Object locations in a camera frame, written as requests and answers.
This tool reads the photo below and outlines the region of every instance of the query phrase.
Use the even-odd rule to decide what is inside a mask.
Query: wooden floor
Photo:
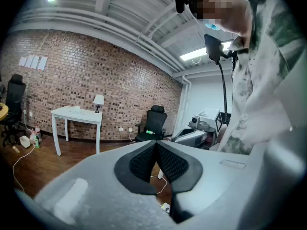
[[[123,147],[129,143],[100,143],[100,152]],[[31,154],[20,159],[15,166],[15,177],[23,186],[24,191],[34,197],[48,182],[74,166],[81,160],[96,153],[95,142],[66,141],[59,138],[59,146],[61,148],[61,156],[58,156],[54,146],[52,136],[44,135],[40,149],[34,149]],[[5,161],[12,167],[16,161],[29,153],[31,147],[25,149],[23,146],[16,146],[20,153],[12,149],[12,145],[7,145],[0,149],[0,153]],[[159,166],[156,164],[153,168],[152,175],[158,175]],[[150,183],[154,185],[160,192],[165,185],[163,179],[152,177]],[[167,184],[164,190],[157,195],[160,203],[168,203],[171,201],[171,186]]]

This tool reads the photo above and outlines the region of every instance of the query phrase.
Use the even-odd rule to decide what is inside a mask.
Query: person
[[[307,63],[306,40],[283,0],[194,1],[198,20],[238,35],[229,47],[238,57],[232,116],[217,151],[250,154],[255,144],[291,128],[274,91],[298,61]]]

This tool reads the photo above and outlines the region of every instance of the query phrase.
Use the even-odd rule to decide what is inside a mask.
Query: brick wall
[[[48,57],[44,71],[18,66],[20,57],[30,54]],[[27,124],[39,124],[47,132],[52,132],[51,110],[66,105],[94,110],[96,94],[105,98],[101,140],[129,139],[129,127],[135,137],[135,124],[145,122],[153,104],[165,107],[168,134],[175,126],[182,85],[137,55],[97,38],[56,30],[12,33],[0,52],[0,72],[5,86],[12,74],[23,75],[23,109],[33,112]],[[57,124],[58,134],[65,135],[64,122]],[[95,139],[95,129],[69,122],[70,137]]]

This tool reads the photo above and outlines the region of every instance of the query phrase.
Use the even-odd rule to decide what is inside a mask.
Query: headrest
[[[164,113],[164,106],[153,105],[152,106],[152,111],[159,112],[159,113]]]
[[[11,82],[16,84],[22,84],[23,83],[22,75],[14,74],[11,78]]]

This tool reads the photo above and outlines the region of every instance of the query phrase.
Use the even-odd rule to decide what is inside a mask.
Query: white table
[[[65,136],[66,136],[67,141],[69,140],[68,130],[67,130],[67,120],[97,125],[96,153],[99,153],[100,126],[101,126],[102,113],[95,113],[95,111],[80,109],[81,111],[80,114],[74,114],[72,112],[73,110],[74,110],[74,107],[65,106],[65,107],[61,107],[61,108],[51,111],[53,139],[54,139],[54,144],[56,146],[58,156],[61,156],[61,151],[59,149],[56,118],[65,119]]]

